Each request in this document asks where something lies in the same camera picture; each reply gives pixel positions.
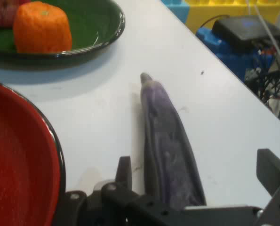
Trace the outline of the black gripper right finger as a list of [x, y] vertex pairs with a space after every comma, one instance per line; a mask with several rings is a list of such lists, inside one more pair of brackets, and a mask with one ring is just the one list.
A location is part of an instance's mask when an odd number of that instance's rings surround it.
[[258, 226], [280, 226], [280, 159], [269, 149], [257, 151], [256, 175], [272, 197], [258, 217]]

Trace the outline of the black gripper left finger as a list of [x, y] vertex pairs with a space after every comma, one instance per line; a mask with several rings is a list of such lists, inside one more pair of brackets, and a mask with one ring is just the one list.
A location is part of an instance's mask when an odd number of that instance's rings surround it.
[[115, 179], [91, 195], [66, 194], [65, 226], [183, 226], [184, 215], [147, 195], [132, 191], [130, 157], [120, 157]]

